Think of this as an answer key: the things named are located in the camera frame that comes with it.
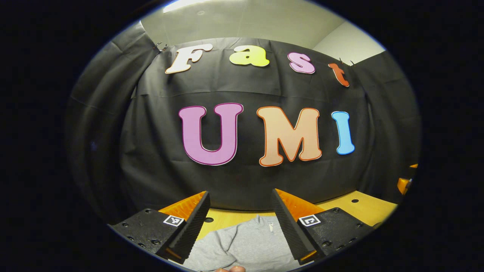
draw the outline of black fabric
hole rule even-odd
[[[418,163],[421,148],[422,121],[415,94],[388,51],[351,68],[368,97],[376,132],[371,163],[358,190],[399,203],[403,196],[396,186],[398,178],[411,178],[408,169]]]
[[[91,60],[67,105],[69,166],[83,196],[110,224],[128,217],[119,181],[118,142],[128,102],[158,54],[141,22],[121,32]]]
[[[210,43],[188,71],[165,74],[179,48]],[[266,50],[266,67],[235,65],[229,61],[233,48],[257,45]],[[293,71],[288,53],[311,58],[312,75]],[[350,82],[342,86],[329,63],[337,63]],[[238,117],[238,148],[235,157],[221,166],[201,165],[185,153],[182,121],[178,111],[203,106],[202,142],[205,148],[220,146],[217,104],[236,102],[244,106]],[[318,136],[322,157],[314,161],[296,158],[278,166],[262,167],[264,123],[256,115],[263,106],[281,107],[294,126],[305,107],[319,111]],[[350,114],[349,125],[355,152],[339,155],[334,111]],[[231,210],[271,210],[270,193],[279,188],[311,202],[352,192],[368,165],[374,142],[365,92],[349,67],[329,56],[282,42],[251,38],[220,38],[184,43],[157,55],[140,78],[121,134],[123,186],[136,209],[162,207],[200,191],[212,195],[212,207]]]

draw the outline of gray sweatshirt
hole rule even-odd
[[[246,272],[286,272],[301,267],[292,257],[277,217],[259,215],[196,241],[183,264],[198,272],[236,265]]]

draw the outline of wooden table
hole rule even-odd
[[[340,196],[328,201],[316,204],[317,206],[329,210],[335,207],[342,208],[344,211],[363,221],[364,223],[373,226],[376,223],[383,222],[395,210],[396,204],[390,203],[379,198],[375,198],[358,191],[351,192],[344,196]],[[202,239],[211,231],[230,227],[249,221],[260,216],[275,216],[273,211],[265,212],[244,212],[244,211],[229,211],[210,209],[207,217],[213,218],[213,222],[204,222],[202,229],[197,237],[197,240]]]

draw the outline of blue letter i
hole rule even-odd
[[[331,117],[336,121],[338,126],[339,147],[336,152],[340,155],[350,154],[355,150],[355,146],[351,143],[351,135],[349,133],[349,114],[344,111],[335,111]]]

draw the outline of ceiling light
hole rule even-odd
[[[186,6],[198,4],[198,3],[203,3],[203,2],[207,2],[207,1],[212,1],[212,0],[178,0],[178,1],[175,1],[175,2],[167,5],[163,9],[163,13],[167,13],[167,12],[174,11],[174,10],[182,8],[182,7],[186,7]]]

